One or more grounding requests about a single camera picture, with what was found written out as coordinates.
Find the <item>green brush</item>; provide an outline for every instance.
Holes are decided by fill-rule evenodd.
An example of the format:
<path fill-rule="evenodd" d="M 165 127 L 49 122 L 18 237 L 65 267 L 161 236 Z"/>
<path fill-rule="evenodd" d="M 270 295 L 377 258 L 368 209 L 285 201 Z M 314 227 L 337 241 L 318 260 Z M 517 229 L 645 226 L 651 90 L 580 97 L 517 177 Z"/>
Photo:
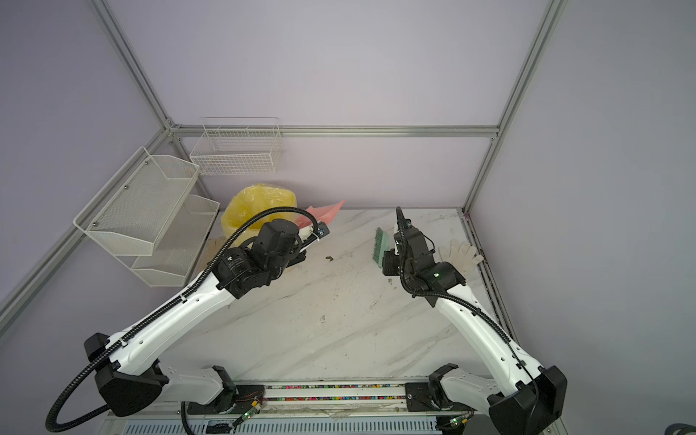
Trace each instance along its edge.
<path fill-rule="evenodd" d="M 377 228 L 377 234 L 374 235 L 374 253 L 372 254 L 372 259 L 377 263 L 377 266 L 382 267 L 384 253 L 385 251 L 389 251 L 390 247 L 391 242 L 389 241 L 387 232 L 381 228 Z"/>

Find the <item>wire basket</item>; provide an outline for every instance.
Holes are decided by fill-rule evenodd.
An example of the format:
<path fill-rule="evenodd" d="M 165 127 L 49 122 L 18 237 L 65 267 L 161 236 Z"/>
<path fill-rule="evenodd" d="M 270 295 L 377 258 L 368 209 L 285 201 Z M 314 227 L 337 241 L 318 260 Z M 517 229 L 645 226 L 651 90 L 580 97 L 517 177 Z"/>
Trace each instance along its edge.
<path fill-rule="evenodd" d="M 150 287 L 185 285 L 219 208 L 216 201 L 188 195 L 154 253 L 129 268 Z"/>
<path fill-rule="evenodd" d="M 203 175 L 275 173 L 283 156 L 277 118 L 201 118 L 191 161 Z"/>
<path fill-rule="evenodd" d="M 190 161 L 145 148 L 136 157 L 139 166 L 101 211 L 84 221 L 90 203 L 73 221 L 114 256 L 152 255 L 198 179 L 199 167 Z"/>

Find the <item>white marble table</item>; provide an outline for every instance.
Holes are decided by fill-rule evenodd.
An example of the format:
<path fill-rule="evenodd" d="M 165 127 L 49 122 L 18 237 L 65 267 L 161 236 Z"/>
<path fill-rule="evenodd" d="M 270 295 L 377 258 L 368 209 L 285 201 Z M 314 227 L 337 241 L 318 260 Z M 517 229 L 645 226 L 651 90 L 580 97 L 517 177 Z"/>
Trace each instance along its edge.
<path fill-rule="evenodd" d="M 404 215 L 437 246 L 466 240 L 455 209 L 407 209 Z M 237 380 L 422 377 L 446 363 L 489 376 L 444 316 L 424 299 L 412 299 L 372 261 L 375 230 L 393 228 L 394 221 L 393 209 L 342 210 L 305 262 L 209 316 L 162 354 L 162 362 L 222 365 Z M 468 282 L 492 314 L 477 272 Z"/>

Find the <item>white metal shelf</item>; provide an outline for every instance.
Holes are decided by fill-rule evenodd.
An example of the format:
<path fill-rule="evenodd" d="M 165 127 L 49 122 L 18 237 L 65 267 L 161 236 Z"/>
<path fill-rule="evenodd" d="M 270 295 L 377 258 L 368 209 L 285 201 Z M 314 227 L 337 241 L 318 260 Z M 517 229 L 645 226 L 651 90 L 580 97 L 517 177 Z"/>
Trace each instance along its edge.
<path fill-rule="evenodd" d="M 151 256 L 137 257 L 130 269 L 150 287 L 182 287 L 198 259 L 220 203 L 189 195 Z"/>
<path fill-rule="evenodd" d="M 73 221 L 112 255 L 152 255 L 198 179 L 190 161 L 145 148 L 133 158 L 140 164 L 101 211 L 84 221 L 95 197 Z"/>

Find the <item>white glove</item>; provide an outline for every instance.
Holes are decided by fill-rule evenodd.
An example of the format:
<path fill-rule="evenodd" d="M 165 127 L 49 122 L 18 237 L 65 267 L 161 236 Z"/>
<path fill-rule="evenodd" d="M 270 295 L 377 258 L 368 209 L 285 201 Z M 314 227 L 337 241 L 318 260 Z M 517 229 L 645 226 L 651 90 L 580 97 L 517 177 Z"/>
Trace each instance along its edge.
<path fill-rule="evenodd" d="M 468 242 L 460 243 L 459 240 L 452 239 L 450 250 L 444 246 L 438 248 L 442 261 L 450 263 L 462 276 L 467 276 L 476 265 L 483 261 L 482 255 L 476 255 L 476 246 L 471 246 Z"/>

